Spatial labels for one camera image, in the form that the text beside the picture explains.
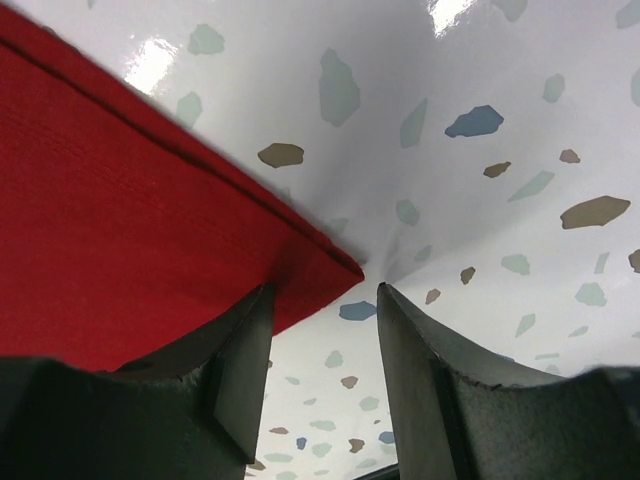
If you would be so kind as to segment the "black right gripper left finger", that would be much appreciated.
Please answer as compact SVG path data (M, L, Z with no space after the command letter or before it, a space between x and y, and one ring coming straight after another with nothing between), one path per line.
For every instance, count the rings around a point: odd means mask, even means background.
M130 361L88 372L1 361L5 479L241 479L256 455L276 290Z

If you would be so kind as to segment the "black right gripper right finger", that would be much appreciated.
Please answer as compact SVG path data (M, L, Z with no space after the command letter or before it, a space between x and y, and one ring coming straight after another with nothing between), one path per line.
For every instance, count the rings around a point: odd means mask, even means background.
M377 320L403 479L635 479L639 371L570 378L439 323L389 284Z

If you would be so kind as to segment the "red t shirt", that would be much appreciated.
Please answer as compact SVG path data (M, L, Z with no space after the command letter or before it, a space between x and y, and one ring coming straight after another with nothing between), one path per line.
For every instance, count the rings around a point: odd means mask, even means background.
M274 331L364 278L272 193L1 10L1 351L111 370L277 287Z

